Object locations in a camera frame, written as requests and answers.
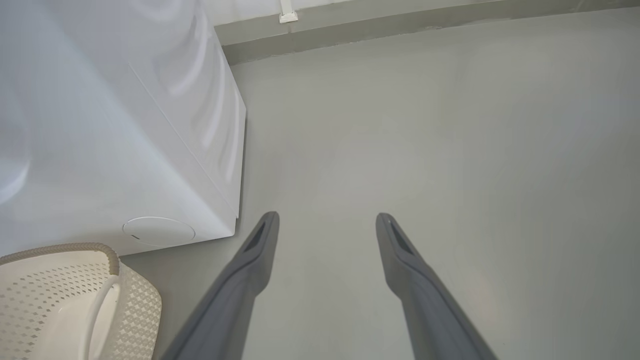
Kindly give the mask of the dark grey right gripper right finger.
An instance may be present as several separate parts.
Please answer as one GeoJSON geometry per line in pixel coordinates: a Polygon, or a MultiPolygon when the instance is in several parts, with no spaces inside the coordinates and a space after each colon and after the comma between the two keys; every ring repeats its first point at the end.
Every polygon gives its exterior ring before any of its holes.
{"type": "Polygon", "coordinates": [[[416,360],[496,360],[396,219],[379,213],[375,234],[387,285],[400,299],[416,360]]]}

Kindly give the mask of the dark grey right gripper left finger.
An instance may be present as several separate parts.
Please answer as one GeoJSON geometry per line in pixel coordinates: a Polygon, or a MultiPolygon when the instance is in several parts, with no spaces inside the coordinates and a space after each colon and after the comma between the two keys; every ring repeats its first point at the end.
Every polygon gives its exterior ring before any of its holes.
{"type": "Polygon", "coordinates": [[[240,360],[258,295],[274,266],[280,217],[263,214],[188,317],[163,360],[240,360]]]}

